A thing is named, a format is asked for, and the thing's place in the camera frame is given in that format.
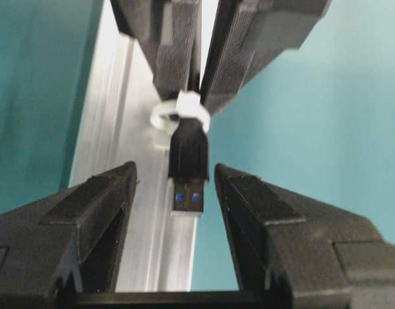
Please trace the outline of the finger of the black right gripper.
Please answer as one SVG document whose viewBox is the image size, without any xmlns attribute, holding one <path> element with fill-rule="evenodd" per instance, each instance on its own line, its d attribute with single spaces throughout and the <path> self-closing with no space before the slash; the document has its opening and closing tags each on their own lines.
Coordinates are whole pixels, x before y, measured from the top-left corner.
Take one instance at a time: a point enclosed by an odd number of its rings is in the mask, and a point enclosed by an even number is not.
<svg viewBox="0 0 395 309">
<path fill-rule="evenodd" d="M 160 98 L 199 91 L 200 1 L 111 1 L 119 32 L 136 39 Z"/>
<path fill-rule="evenodd" d="M 220 1 L 202 83 L 211 115 L 282 52 L 299 49 L 330 1 Z"/>
</svg>

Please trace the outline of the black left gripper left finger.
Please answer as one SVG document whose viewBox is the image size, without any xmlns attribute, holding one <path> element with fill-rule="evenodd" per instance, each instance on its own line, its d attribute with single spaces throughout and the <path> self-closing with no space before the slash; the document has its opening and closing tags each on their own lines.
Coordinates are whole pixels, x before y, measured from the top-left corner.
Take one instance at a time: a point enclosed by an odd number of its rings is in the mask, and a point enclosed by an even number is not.
<svg viewBox="0 0 395 309">
<path fill-rule="evenodd" d="M 0 308 L 114 292 L 137 171 L 127 162 L 0 215 Z"/>
</svg>

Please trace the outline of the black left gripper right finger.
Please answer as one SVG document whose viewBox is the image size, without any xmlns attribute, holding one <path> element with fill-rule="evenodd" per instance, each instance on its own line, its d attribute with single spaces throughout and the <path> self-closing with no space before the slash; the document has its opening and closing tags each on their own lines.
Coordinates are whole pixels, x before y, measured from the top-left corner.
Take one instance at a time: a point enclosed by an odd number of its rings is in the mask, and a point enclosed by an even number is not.
<svg viewBox="0 0 395 309">
<path fill-rule="evenodd" d="M 240 290 L 277 308 L 395 308 L 395 245 L 364 216 L 217 164 Z"/>
</svg>

